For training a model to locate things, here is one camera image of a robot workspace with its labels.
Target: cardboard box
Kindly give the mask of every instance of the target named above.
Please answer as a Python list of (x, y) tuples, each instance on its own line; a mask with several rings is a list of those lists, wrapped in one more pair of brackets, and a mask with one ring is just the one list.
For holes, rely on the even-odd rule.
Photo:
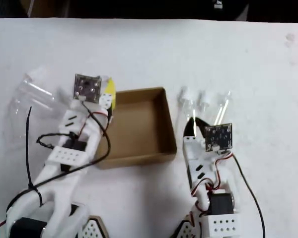
[[(98, 167), (109, 169), (174, 159), (177, 148), (164, 88), (117, 92), (113, 115), (107, 130), (111, 153)], [(103, 138), (97, 156), (106, 150)]]

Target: test tube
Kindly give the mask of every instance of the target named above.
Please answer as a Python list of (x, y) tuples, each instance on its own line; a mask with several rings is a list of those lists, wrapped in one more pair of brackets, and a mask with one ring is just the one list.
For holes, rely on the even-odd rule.
[(220, 100), (220, 108), (219, 108), (217, 117), (214, 121), (214, 125), (220, 125), (222, 123), (222, 120), (224, 118), (224, 115), (226, 113), (228, 103), (230, 100), (231, 100), (231, 92), (228, 91), (226, 93), (226, 95), (224, 96), (224, 98), (222, 100)]

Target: dark background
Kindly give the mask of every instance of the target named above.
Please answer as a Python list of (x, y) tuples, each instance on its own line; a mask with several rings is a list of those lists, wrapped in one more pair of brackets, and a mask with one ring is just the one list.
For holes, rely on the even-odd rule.
[[(35, 0), (31, 17), (209, 19), (236, 20), (246, 6), (244, 20), (298, 22), (298, 0)], [(0, 0), (0, 17), (28, 17), (31, 0)]]

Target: circuit board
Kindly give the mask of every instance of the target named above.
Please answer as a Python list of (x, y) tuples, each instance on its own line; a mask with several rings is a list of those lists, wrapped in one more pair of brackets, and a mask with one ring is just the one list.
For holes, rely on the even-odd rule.
[(205, 127), (205, 151), (232, 148), (232, 123)]

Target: yellow component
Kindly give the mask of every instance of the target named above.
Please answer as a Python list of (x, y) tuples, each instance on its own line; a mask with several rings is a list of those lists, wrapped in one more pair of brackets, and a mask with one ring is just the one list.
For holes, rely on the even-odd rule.
[(114, 83), (112, 78), (110, 78), (108, 80), (107, 87), (105, 89), (105, 93), (108, 93), (108, 94), (112, 95), (112, 99), (113, 99), (112, 108), (114, 110), (115, 107), (116, 107), (116, 88), (115, 88), (115, 83)]

